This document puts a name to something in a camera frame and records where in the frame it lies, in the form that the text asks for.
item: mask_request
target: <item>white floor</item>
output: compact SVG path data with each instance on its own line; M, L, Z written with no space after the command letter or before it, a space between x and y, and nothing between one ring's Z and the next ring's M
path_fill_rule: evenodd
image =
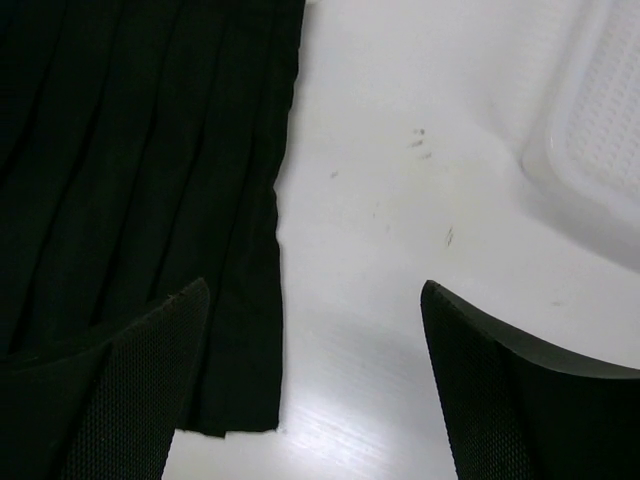
M224 441L177 432L165 480L455 479L419 312L427 279L640 368L637 265L559 224L518 165L558 10L580 2L555 3L308 7L278 186L282 425Z

